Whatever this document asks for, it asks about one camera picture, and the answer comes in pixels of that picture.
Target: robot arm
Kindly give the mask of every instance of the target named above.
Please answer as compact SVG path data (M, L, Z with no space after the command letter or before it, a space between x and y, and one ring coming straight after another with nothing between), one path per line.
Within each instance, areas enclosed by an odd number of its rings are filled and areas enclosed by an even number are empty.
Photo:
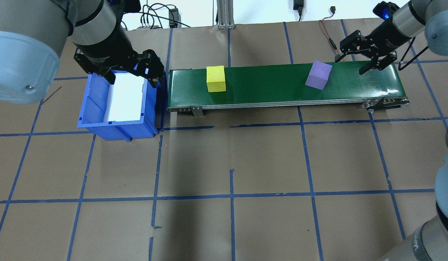
M161 79L164 66L155 52L138 54L120 26L125 11L140 9L135 2L0 0L0 100L28 104L43 99L68 36L78 47L74 58L86 73L110 83L115 80L111 69Z
M385 21L370 35L363 36L356 30L340 42L342 53L335 62L348 54L363 54L371 61L359 74L383 70L396 60L395 50L424 29L428 48L438 55L448 55L448 0L411 0L397 10L390 5L382 2L374 9Z

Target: metal bracket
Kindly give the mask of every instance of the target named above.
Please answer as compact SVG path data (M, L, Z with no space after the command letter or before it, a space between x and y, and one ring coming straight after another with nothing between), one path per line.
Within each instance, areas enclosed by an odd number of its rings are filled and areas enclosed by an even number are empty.
M199 106L191 106L193 116L204 116L202 107Z
M192 112L193 116L204 116L202 106L190 106L181 108L168 108L168 112Z
M217 28L233 29L234 23L234 0L217 0Z
M379 99L366 99L361 108L366 109L367 112L373 113L374 111L383 111L385 109L404 108L409 105L407 98L379 98Z
M361 104L362 109L366 109L367 107L374 106L378 102L380 102L383 98L376 98L376 99L366 99L363 104Z

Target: power adapter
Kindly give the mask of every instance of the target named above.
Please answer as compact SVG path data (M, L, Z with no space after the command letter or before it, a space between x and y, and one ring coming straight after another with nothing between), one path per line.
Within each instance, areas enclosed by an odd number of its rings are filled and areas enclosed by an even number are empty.
M179 23L177 22L182 22L180 20L180 14L179 14L179 10L177 8L172 8L169 12L169 19L174 20L174 21L169 21L169 28L179 28L181 27Z
M298 10L298 14L301 16L303 8L305 7L305 0L293 0L293 10Z

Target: conveyor belt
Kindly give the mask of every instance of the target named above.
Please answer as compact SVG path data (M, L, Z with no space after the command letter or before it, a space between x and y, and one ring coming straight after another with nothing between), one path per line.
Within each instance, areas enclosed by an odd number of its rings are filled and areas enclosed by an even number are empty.
M225 68L225 92L207 92L206 69L170 72L168 111L288 105L407 102L394 65L363 75L366 61L333 65L323 91L305 85L312 64Z

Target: foam block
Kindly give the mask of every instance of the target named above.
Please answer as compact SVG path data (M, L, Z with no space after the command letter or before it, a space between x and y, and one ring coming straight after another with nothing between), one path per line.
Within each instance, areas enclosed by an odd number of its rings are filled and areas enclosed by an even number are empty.
M224 66L206 67L206 84L208 92L225 91Z
M321 63L320 61L314 61L309 72L308 79L306 80L306 85L312 88L323 90L325 85L327 84L331 70L331 65Z

